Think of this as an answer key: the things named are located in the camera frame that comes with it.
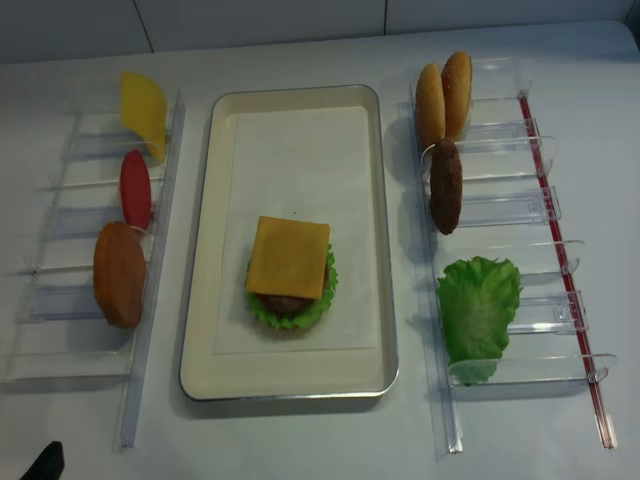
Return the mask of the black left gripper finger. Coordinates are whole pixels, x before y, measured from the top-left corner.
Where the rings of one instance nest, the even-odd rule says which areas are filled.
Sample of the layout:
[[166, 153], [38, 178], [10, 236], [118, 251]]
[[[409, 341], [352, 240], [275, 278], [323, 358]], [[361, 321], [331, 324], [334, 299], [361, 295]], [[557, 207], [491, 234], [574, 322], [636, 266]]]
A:
[[39, 454], [20, 480], [59, 480], [63, 471], [63, 445], [60, 441], [52, 441]]

